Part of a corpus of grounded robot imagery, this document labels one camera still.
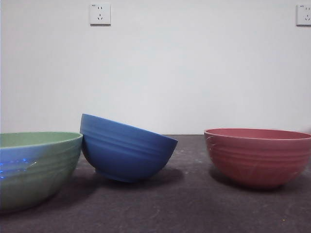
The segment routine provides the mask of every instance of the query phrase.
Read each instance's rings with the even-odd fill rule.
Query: white wall
[[[306,0],[1,1],[1,130],[79,131],[90,113],[158,133],[311,125]]]

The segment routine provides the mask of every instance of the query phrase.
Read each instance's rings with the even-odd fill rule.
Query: ceramic bowl
[[[275,188],[296,178],[311,155],[311,135],[264,129],[205,130],[214,165],[253,188]]]
[[[112,120],[83,114],[82,151],[106,178],[137,182],[159,172],[170,159],[177,140]]]
[[[34,206],[55,194],[74,171],[80,133],[2,133],[0,211]]]

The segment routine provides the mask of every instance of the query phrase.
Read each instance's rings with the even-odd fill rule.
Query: speckled surface
[[[235,185],[206,154],[203,135],[179,140],[148,181],[120,183],[94,173],[83,156],[67,186],[41,205],[0,215],[0,233],[307,233],[311,163],[272,191]]]

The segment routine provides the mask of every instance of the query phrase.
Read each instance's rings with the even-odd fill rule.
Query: ridged bowl exterior
[[[233,131],[241,137],[231,136]],[[274,188],[296,178],[311,155],[311,135],[304,133],[214,129],[206,130],[205,138],[214,165],[232,180],[253,188]]]
[[[80,133],[88,162],[107,178],[137,182],[159,172],[177,140],[97,116],[83,114]]]
[[[83,136],[76,135],[63,142],[0,149],[0,212],[37,205],[61,188],[81,153]]]

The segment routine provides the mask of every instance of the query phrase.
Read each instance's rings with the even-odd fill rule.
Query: bowl rim
[[[128,125],[128,124],[124,124],[124,123],[118,122],[118,121],[114,121],[114,120],[110,120],[110,119],[107,119],[107,118],[103,118],[103,117],[100,117],[100,116],[94,116],[94,115],[87,114],[87,113],[83,113],[82,117],[83,116],[89,116],[89,117],[98,118],[100,120],[106,120],[106,121],[112,122],[114,124],[123,125],[123,126],[129,127],[129,128],[132,128],[132,129],[140,130],[140,131],[143,131],[143,132],[146,132],[146,133],[151,133],[151,134],[154,134],[156,136],[161,136],[161,137],[164,137],[166,139],[170,139],[170,140],[174,140],[175,142],[178,142],[178,140],[176,140],[174,138],[171,138],[171,137],[159,134],[159,133],[155,133],[155,132],[152,132],[152,131],[149,131],[149,130],[145,130],[145,129],[142,129],[142,128],[139,128],[139,127],[136,127],[136,126],[132,126],[132,125]]]
[[[80,139],[83,137],[83,134],[81,134],[81,133],[64,132],[64,131],[14,132],[14,133],[0,133],[0,135],[19,134],[19,133],[73,133],[76,135],[76,137],[72,138],[72,139],[68,139],[68,140],[57,141],[57,142],[37,143],[37,144],[30,144],[30,145],[25,145],[25,146],[15,146],[15,147],[1,147],[0,146],[0,150],[13,149],[13,148],[15,148],[15,149],[17,149],[17,148],[29,148],[29,147],[37,147],[37,146],[51,146],[51,145],[55,145],[55,144],[59,144],[59,143],[74,141],[74,140],[77,140],[77,139]]]
[[[210,133],[208,131],[210,130],[266,130],[266,131],[279,131],[279,132],[290,132],[290,133],[298,133],[302,134],[308,137],[305,138],[255,138],[255,137],[240,137],[240,136],[229,136],[229,135],[222,135],[222,134],[216,134],[216,133]],[[297,141],[297,140],[311,140],[311,134],[309,133],[302,133],[297,131],[290,131],[290,130],[279,130],[279,129],[260,129],[260,128],[212,128],[204,130],[204,134],[210,134],[214,136],[221,136],[221,137],[227,137],[227,138],[242,138],[242,139],[252,139],[252,140],[277,140],[277,141]]]

